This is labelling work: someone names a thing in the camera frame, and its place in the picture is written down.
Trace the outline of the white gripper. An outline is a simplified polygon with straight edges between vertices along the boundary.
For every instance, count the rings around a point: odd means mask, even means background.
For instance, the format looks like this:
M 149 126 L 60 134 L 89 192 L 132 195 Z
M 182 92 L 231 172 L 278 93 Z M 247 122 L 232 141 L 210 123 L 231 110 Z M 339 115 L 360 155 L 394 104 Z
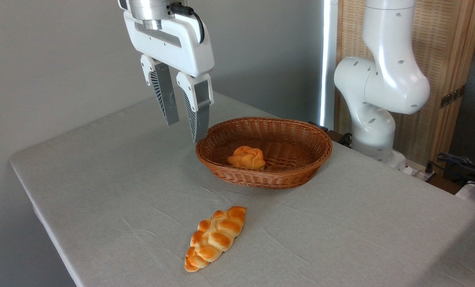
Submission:
M 124 11 L 124 21 L 134 48 L 142 53 L 141 67 L 146 84 L 153 88 L 167 125 L 179 122 L 169 66 L 180 72 L 178 86 L 183 90 L 193 142 L 207 136 L 210 105 L 214 103 L 208 74 L 214 68 L 209 34 L 200 43 L 195 18 L 176 14 L 161 21 L 161 29 L 146 29 L 143 22 Z

